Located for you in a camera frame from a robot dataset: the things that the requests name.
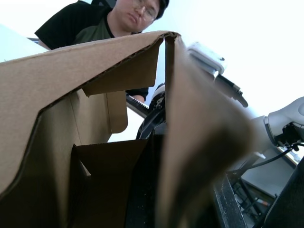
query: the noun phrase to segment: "black t-shirt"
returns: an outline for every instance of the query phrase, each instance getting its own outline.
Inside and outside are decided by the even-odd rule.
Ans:
[[[112,9],[78,1],[64,7],[36,32],[36,36],[51,50],[94,40],[114,38],[106,19]],[[146,99],[148,88],[126,91]]]

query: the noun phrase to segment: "black hair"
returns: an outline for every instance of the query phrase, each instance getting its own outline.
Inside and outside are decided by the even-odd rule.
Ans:
[[[165,12],[168,5],[169,5],[169,0],[160,0],[160,11],[157,14],[156,20],[163,16],[163,13]]]

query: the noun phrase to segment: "eyeglasses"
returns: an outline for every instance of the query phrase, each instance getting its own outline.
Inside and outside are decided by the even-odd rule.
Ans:
[[[155,9],[146,5],[146,0],[133,0],[133,7],[137,10],[144,10],[142,18],[145,21],[154,21],[157,17]]]

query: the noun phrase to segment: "man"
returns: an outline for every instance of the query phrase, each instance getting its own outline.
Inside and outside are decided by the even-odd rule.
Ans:
[[[112,9],[78,1],[52,16],[35,34],[41,46],[53,50],[140,33],[162,17],[168,4],[169,0],[117,0]],[[144,102],[148,88],[127,93]]]

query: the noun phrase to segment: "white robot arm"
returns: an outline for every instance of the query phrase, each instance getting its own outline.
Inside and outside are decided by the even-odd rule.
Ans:
[[[286,107],[252,120],[256,130],[255,148],[263,152],[273,146],[293,146],[304,142],[304,97]]]

